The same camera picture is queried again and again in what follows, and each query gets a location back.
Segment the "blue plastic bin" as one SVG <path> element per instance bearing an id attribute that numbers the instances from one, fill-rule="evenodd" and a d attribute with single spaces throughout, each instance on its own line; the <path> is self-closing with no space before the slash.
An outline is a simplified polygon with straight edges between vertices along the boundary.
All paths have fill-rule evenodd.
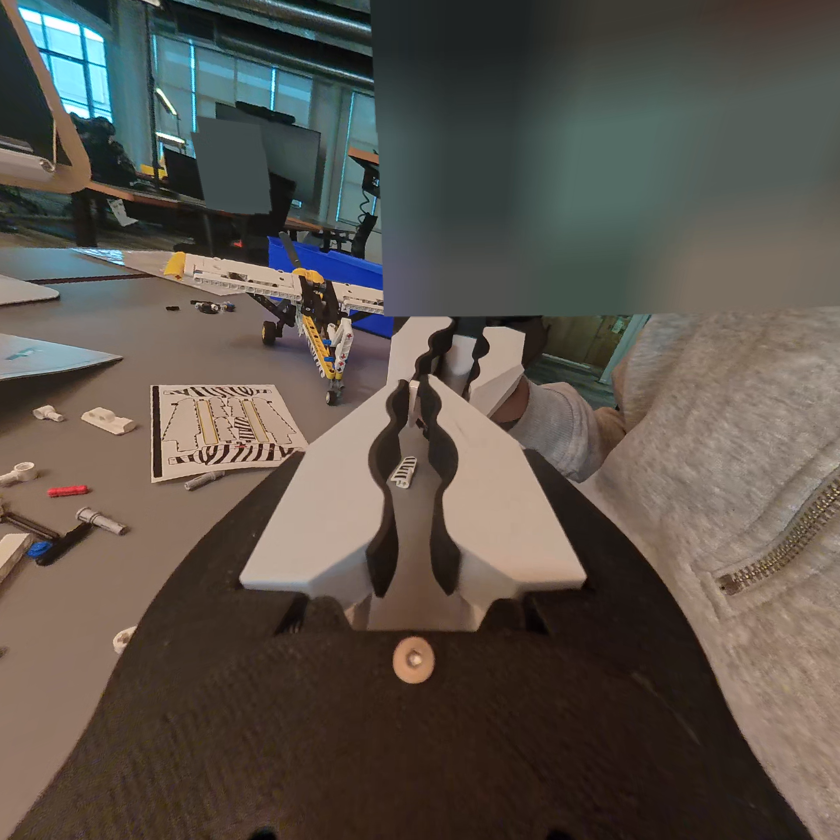
<path id="1" fill-rule="evenodd" d="M 315 245 L 293 243 L 297 256 L 304 268 L 316 270 L 326 280 L 343 282 L 353 286 L 383 290 L 382 266 L 338 250 L 321 251 Z M 268 265 L 274 270 L 291 272 L 293 265 L 280 238 L 268 238 Z M 390 339 L 393 318 L 383 314 L 362 317 L 355 311 L 352 320 L 357 329 L 382 338 Z"/>

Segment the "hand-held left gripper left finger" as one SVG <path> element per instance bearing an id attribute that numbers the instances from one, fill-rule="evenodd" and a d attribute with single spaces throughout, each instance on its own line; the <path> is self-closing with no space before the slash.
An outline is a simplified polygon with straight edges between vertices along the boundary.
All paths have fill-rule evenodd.
<path id="1" fill-rule="evenodd" d="M 403 459 L 410 385 L 385 386 L 310 444 L 239 580 L 254 591 L 382 599 L 398 538 L 388 480 Z"/>

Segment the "lego instruction booklet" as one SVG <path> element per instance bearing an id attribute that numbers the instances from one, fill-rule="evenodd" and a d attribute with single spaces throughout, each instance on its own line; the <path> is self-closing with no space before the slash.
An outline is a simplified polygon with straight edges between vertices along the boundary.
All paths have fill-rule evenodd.
<path id="1" fill-rule="evenodd" d="M 1 334 L 1 382 L 86 370 L 122 359 L 117 354 Z"/>

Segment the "white yellow lego plane model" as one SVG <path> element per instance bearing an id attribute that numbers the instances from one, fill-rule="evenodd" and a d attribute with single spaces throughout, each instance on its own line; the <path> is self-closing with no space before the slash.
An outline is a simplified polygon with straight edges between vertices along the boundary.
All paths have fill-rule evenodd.
<path id="1" fill-rule="evenodd" d="M 181 251 L 169 258 L 164 276 L 249 295 L 274 317 L 262 328 L 262 342 L 267 346 L 274 345 L 286 326 L 295 327 L 308 342 L 318 371 L 327 382 L 327 404 L 336 406 L 343 393 L 343 372 L 350 357 L 354 324 L 384 313 L 384 293 L 325 279 L 317 271 L 303 268 L 289 237 L 282 234 L 280 240 L 292 272 Z"/>

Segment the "person's right hand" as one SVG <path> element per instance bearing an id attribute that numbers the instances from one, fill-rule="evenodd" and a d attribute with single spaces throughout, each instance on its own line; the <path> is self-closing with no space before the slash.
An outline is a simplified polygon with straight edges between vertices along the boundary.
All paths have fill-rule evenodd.
<path id="1" fill-rule="evenodd" d="M 530 383 L 523 376 L 506 401 L 492 414 L 491 420 L 503 429 L 513 428 L 527 411 L 530 398 Z"/>

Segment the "zebra striped sticker sheet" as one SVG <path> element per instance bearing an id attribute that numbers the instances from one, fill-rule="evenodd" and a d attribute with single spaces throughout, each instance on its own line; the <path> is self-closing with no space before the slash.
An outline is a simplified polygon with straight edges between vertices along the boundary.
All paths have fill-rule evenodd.
<path id="1" fill-rule="evenodd" d="M 153 385 L 151 482 L 270 469 L 308 441 L 274 385 Z"/>

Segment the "black office chair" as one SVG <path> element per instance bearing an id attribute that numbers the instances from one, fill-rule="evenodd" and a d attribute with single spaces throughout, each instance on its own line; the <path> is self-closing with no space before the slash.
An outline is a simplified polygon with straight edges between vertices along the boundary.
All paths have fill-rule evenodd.
<path id="1" fill-rule="evenodd" d="M 335 245 L 336 250 L 341 251 L 344 245 L 349 245 L 352 257 L 365 259 L 366 246 L 378 220 L 378 216 L 363 213 L 352 232 L 339 230 L 336 227 L 325 231 L 322 237 L 322 249 L 330 250 Z"/>

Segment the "dark flat screen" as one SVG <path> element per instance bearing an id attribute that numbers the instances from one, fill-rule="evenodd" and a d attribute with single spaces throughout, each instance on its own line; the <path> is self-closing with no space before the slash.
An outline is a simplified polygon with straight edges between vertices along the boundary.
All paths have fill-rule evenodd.
<path id="1" fill-rule="evenodd" d="M 302 206 L 313 205 L 319 168 L 320 132 L 297 125 L 290 114 L 245 101 L 236 101 L 233 106 L 217 101 L 215 118 L 256 125 L 269 172 L 295 183 L 294 201 Z"/>

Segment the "scattered loose lego pieces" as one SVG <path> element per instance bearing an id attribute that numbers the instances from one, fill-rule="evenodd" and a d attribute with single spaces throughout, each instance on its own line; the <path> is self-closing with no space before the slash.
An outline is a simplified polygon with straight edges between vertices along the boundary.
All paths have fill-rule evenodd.
<path id="1" fill-rule="evenodd" d="M 33 415 L 37 419 L 48 419 L 56 422 L 64 419 L 50 405 L 35 409 Z M 136 427 L 134 421 L 126 417 L 117 416 L 103 407 L 91 409 L 82 414 L 81 419 L 94 427 L 115 435 L 126 434 L 133 431 Z M 39 472 L 35 463 L 31 461 L 21 462 L 6 474 L 2 474 L 2 488 L 13 487 L 34 480 L 38 475 Z M 55 487 L 48 490 L 48 497 L 75 497 L 86 495 L 88 492 L 89 488 L 87 486 Z M 16 529 L 16 532 L 5 534 L 2 537 L 1 582 L 5 582 L 6 578 L 25 557 L 34 560 L 36 565 L 41 568 L 57 562 L 66 553 L 86 539 L 94 529 L 109 532 L 117 536 L 123 536 L 129 531 L 127 526 L 89 507 L 79 509 L 76 514 L 76 519 L 78 525 L 75 528 L 68 532 L 60 533 L 11 511 L 2 502 L 2 523 Z"/>

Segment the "white monitor base plate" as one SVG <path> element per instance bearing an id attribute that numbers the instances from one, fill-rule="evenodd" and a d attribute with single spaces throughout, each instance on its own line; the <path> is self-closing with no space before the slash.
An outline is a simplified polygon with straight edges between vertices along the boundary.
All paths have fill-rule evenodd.
<path id="1" fill-rule="evenodd" d="M 34 302 L 60 299 L 60 292 L 51 287 L 43 287 L 31 281 L 18 280 L 1 276 L 1 307 L 26 305 Z"/>

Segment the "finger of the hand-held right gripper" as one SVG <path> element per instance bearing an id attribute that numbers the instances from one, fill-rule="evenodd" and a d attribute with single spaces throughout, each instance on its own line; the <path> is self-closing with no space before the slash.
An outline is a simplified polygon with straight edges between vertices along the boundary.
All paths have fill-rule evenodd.
<path id="1" fill-rule="evenodd" d="M 450 350 L 455 322 L 450 317 L 411 317 L 391 341 L 391 384 L 433 374 Z"/>
<path id="2" fill-rule="evenodd" d="M 485 327 L 482 338 L 487 352 L 477 360 L 477 373 L 469 382 L 468 402 L 491 417 L 509 398 L 523 374 L 526 335 L 510 327 Z"/>

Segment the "wooden standing desk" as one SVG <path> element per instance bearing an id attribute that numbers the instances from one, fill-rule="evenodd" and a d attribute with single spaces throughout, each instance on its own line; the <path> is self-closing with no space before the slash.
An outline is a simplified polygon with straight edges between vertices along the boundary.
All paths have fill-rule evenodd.
<path id="1" fill-rule="evenodd" d="M 361 215 L 376 216 L 380 199 L 380 158 L 375 151 L 349 147 L 347 156 L 362 169 L 361 190 L 364 197 L 360 204 Z"/>

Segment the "tan-edged computer monitor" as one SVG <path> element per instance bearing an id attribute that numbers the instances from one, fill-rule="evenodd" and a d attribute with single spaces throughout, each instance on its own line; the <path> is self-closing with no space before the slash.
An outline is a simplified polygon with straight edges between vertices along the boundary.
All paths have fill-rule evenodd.
<path id="1" fill-rule="evenodd" d="M 91 167 L 70 115 L 12 1 L 1 12 L 1 183 L 69 195 Z"/>

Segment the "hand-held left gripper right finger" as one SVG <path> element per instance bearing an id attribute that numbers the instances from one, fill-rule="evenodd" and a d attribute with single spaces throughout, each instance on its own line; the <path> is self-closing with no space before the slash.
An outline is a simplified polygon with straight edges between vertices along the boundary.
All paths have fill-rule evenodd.
<path id="1" fill-rule="evenodd" d="M 432 570 L 469 627 L 496 602 L 579 590 L 583 566 L 520 445 L 436 376 L 421 377 L 418 401 L 439 477 Z"/>

